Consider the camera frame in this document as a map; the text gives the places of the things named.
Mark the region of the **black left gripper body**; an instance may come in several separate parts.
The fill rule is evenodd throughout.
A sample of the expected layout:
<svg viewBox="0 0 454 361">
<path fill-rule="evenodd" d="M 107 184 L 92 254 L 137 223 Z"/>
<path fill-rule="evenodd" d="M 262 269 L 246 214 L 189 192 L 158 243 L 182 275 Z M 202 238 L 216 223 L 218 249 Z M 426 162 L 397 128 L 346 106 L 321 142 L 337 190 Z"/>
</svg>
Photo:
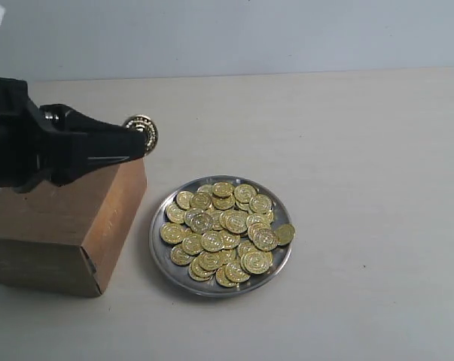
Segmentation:
<svg viewBox="0 0 454 361">
<path fill-rule="evenodd" d="M 61 137 L 30 99 L 24 80 L 0 77 L 0 188 L 28 193 L 61 160 Z"/>
</svg>

